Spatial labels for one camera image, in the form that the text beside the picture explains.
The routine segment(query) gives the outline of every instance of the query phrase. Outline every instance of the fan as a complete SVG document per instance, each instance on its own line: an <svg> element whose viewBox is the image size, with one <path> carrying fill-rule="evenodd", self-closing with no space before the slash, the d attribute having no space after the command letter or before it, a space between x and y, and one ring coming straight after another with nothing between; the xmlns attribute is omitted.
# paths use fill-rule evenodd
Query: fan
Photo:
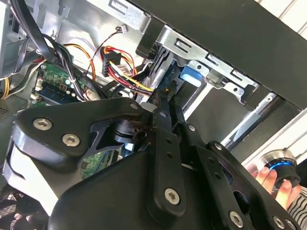
<svg viewBox="0 0 307 230"><path fill-rule="evenodd" d="M47 229L48 215L37 200L7 184L0 201L0 230Z"/></svg>

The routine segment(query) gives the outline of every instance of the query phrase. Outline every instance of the knob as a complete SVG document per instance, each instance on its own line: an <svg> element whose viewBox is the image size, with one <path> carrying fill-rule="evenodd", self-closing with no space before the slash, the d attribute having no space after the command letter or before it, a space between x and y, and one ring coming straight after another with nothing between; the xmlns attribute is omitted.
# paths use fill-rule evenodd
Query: knob
<svg viewBox="0 0 307 230"><path fill-rule="evenodd" d="M277 172L275 187L277 188L282 186L284 180L290 181L292 187L296 187L301 181L296 173L296 166L295 157L289 150L284 149L269 152L261 157L258 169L263 167L268 167L270 170L275 169Z"/></svg>

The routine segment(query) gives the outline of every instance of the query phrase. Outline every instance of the black plastic panel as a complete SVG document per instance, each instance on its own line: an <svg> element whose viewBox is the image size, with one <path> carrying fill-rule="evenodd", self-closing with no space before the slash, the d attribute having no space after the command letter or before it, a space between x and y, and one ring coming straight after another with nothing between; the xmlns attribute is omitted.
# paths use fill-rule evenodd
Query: black plastic panel
<svg viewBox="0 0 307 230"><path fill-rule="evenodd" d="M130 1L297 107L307 107L307 42L254 0Z"/></svg>

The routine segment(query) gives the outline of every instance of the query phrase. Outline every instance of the white connector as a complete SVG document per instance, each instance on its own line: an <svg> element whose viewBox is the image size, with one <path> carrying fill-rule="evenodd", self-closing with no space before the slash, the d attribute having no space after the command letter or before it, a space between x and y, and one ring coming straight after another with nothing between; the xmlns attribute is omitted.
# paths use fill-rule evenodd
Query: white connector
<svg viewBox="0 0 307 230"><path fill-rule="evenodd" d="M127 27L127 25L123 24L123 25L121 26L121 30L122 30L123 34L128 33L128 27Z"/></svg>

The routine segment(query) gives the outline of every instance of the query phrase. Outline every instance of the finger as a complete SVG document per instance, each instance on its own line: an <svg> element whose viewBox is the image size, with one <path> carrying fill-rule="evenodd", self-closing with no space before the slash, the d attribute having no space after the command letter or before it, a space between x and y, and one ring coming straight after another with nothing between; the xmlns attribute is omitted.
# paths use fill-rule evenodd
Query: finger
<svg viewBox="0 0 307 230"><path fill-rule="evenodd" d="M299 195L301 194L302 191L302 187L300 185L294 187L289 195L289 199L287 202L287 206L286 208L288 209L290 207L290 205L299 197Z"/></svg>
<svg viewBox="0 0 307 230"><path fill-rule="evenodd" d="M258 174L259 174L259 171L255 171L255 172L252 173L251 175L252 175L254 178L256 178Z"/></svg>
<svg viewBox="0 0 307 230"><path fill-rule="evenodd" d="M278 193L276 195L276 201L284 208L287 209L287 203L289 199L289 195L291 193L292 185L290 181L284 181Z"/></svg>
<svg viewBox="0 0 307 230"><path fill-rule="evenodd" d="M276 170L271 170L269 175L264 179L262 186L267 190L269 194L272 193L275 181L277 179L277 172Z"/></svg>
<svg viewBox="0 0 307 230"><path fill-rule="evenodd" d="M268 167L264 167L260 173L256 176L256 181L258 181L260 184L262 184L265 180L265 178L269 175L270 170Z"/></svg>

